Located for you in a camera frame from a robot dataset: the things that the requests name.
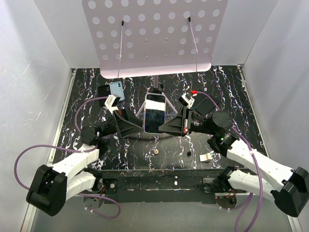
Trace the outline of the aluminium frame rail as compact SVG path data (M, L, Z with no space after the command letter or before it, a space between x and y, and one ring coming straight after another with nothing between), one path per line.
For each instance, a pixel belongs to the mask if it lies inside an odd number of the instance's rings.
M67 107L68 107L68 102L69 102L69 99L70 99L70 94L71 94L73 83L74 83L75 76L76 76L76 71L77 71L77 69L71 70L70 82L69 82L69 85L68 85L68 88L67 88L64 103L62 105L61 114L60 114L60 118L59 118L59 121L58 121L58 125L57 125L57 128L56 128L56 132L55 132L55 136L54 136L54 140L52 142L52 145L57 145L59 137L60 137L61 128L62 128L62 125L63 125L65 113L66 113L66 110L67 110ZM34 216L36 214L36 210L37 209L34 206L28 204L26 214L24 216L24 220L23 220L23 223L22 223L22 226L21 226L21 229L20 229L21 232L31 231L31 227L32 227L32 224L33 224L33 221L34 221Z

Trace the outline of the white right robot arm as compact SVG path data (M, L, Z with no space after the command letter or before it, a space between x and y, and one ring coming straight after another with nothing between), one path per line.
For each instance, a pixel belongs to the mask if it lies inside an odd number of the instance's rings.
M211 149L233 160L254 175L235 167L226 168L217 178L217 185L224 192L240 189L260 195L285 214L298 217L309 201L309 173L302 167L293 169L277 163L250 147L233 130L227 112L219 110L202 118L193 110L183 107L175 118L159 127L159 131L176 136L190 132L211 135L207 141Z

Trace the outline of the black phone case on table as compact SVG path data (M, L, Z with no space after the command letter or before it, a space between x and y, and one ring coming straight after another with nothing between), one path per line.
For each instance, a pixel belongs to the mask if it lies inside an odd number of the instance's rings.
M213 109L215 109L215 105L205 96L205 100L194 110L196 110L199 114L206 116Z

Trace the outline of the black smartphone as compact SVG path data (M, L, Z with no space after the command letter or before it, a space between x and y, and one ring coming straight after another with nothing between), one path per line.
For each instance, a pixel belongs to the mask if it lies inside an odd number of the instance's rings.
M196 109L205 100L205 96L202 94L198 94L193 98L194 98L194 103L192 105L193 109Z

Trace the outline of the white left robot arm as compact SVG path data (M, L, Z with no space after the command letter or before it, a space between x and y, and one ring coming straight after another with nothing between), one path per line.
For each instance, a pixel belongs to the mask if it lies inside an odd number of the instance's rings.
M65 202L84 190L98 193L102 175L88 165L97 161L108 148L105 136L117 133L120 138L140 133L143 121L130 110L113 111L112 116L81 129L82 146L52 166L40 166L28 190L26 201L50 216L60 212Z

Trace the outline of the small white beige block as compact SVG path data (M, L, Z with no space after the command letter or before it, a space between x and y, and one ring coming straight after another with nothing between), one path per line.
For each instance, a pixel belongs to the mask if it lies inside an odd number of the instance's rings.
M211 153L201 154L199 155L200 162L210 162L212 161L213 157Z

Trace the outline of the black metal base plate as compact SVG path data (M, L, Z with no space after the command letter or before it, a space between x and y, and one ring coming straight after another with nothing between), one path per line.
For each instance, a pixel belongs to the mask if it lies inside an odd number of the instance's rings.
M104 194L119 203L201 202L215 204L216 196L235 202L240 190L219 186L222 169L101 170Z

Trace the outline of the white perforated music stand desk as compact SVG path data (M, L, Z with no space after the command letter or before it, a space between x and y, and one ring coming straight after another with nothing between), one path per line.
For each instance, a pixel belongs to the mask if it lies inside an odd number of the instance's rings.
M104 78L207 71L225 0L84 0Z

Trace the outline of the black phone beside blue case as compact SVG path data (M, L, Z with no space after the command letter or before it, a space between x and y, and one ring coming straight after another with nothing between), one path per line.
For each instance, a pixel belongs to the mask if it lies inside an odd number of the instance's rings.
M108 96L111 94L110 85L102 85L98 87L98 97L104 99L99 100L99 105L101 107L105 106L105 101L108 98Z

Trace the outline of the black device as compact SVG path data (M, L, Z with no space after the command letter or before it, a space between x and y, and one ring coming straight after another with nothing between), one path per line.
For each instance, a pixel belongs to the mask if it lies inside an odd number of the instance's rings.
M144 103L144 131L150 134L163 134L159 130L159 127L165 124L165 96L162 94L148 93Z

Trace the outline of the light blue phone case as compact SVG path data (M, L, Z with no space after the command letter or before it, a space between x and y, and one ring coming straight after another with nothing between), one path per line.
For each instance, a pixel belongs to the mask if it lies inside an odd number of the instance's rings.
M110 92L112 95L117 95L120 97L120 102L125 100L124 90L121 81L112 82L109 84Z

